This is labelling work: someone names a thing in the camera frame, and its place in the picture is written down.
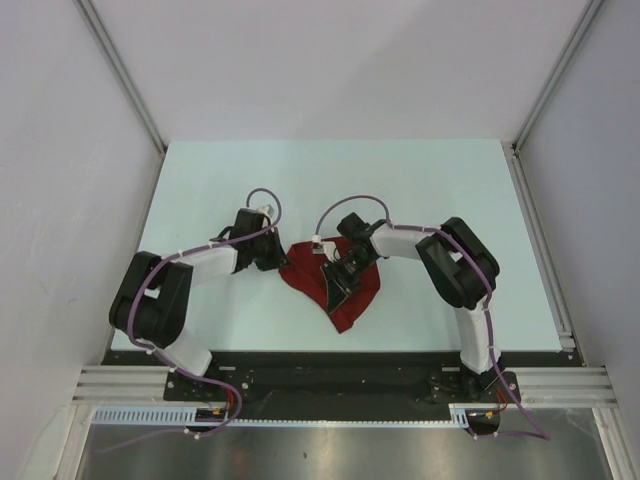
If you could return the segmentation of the red cloth napkin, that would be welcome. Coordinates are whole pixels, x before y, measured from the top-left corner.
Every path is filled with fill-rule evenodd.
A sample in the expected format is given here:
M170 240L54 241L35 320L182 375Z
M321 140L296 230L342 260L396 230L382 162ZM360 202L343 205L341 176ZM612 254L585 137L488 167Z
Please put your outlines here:
M328 261L324 254L315 254L310 241L294 243L287 251L289 266L281 267L282 280L313 301L329 318L339 334L351 329L367 310L380 290L380 275L376 265L361 277L361 288L334 312L327 313L327 287L321 266Z

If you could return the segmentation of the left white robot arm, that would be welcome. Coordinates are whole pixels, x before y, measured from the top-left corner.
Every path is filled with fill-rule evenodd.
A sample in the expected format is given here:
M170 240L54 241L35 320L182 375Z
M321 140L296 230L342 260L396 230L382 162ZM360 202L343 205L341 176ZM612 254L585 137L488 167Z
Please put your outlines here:
M157 352L173 368L188 372L186 387L197 398L214 397L220 374L213 354L186 327L191 290L250 266L277 270L288 263L270 205L242 208L233 225L191 253L167 258L134 255L109 310L109 323L134 344Z

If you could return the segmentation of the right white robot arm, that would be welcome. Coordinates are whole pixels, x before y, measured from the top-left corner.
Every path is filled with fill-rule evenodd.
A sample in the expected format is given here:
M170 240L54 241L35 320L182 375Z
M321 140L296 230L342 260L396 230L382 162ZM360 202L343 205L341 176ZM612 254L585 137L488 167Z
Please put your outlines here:
M361 289L364 273L380 259L405 258L421 262L437 293L455 312L459 329L463 393L484 401L497 389L496 369L501 352L494 343L487 314L500 267L469 225L451 217L437 228L374 224L357 214L345 217L338 232L349 243L344 254L326 242L313 241L313 250L326 260L321 272L327 287L329 313Z

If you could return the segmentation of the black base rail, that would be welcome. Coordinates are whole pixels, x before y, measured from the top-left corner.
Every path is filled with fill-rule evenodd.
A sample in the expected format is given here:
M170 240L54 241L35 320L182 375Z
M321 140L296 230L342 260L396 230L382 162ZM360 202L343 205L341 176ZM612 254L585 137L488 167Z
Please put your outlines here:
M412 417L437 405L499 409L521 398L514 373L476 380L455 352L219 352L209 374L239 391L241 412L258 415L319 412L352 419L388 408L393 417Z

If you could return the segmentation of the aluminium front frame rail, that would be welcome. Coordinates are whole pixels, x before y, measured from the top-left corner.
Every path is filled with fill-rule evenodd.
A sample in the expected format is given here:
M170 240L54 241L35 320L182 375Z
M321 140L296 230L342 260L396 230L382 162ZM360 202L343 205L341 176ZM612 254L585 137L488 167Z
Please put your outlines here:
M607 371L590 368L516 368L521 403L527 408L615 408ZM74 404L164 406L169 369L162 366L85 366Z

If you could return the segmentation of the left aluminium frame post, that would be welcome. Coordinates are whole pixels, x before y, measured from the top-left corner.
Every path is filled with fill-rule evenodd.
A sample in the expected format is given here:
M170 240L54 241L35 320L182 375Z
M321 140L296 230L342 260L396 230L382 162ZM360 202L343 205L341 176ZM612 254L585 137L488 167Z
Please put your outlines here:
M160 129L94 2L74 0L73 4L85 22L144 133L160 157L164 158L168 150L167 143L163 140Z

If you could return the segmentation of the aluminium frame post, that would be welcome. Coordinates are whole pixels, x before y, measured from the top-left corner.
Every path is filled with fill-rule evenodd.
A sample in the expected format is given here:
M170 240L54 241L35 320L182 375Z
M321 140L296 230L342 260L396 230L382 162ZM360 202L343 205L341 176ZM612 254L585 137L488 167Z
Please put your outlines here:
M568 73L571 64L586 41L591 28L596 22L601 10L607 5L605 0L589 0L586 2L576 24L555 60L541 90L536 96L525 120L511 142L512 150L518 154L526 145L527 140L537 123L541 120L545 109L551 102L555 91L559 88Z
M94 2L74 0L73 4L85 22L144 133L160 157L164 158L168 150L167 143L163 140L160 129Z

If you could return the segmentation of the right aluminium frame post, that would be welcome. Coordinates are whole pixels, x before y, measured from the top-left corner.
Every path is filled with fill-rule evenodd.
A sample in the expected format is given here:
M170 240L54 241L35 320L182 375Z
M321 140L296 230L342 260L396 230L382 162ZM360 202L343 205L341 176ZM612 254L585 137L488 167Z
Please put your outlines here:
M545 109L551 102L555 91L559 88L568 73L571 64L586 41L591 28L596 22L601 10L607 5L605 0L589 0L586 2L576 24L555 60L541 90L536 96L525 120L511 142L512 150L518 154L526 145L527 140L537 123L541 120Z

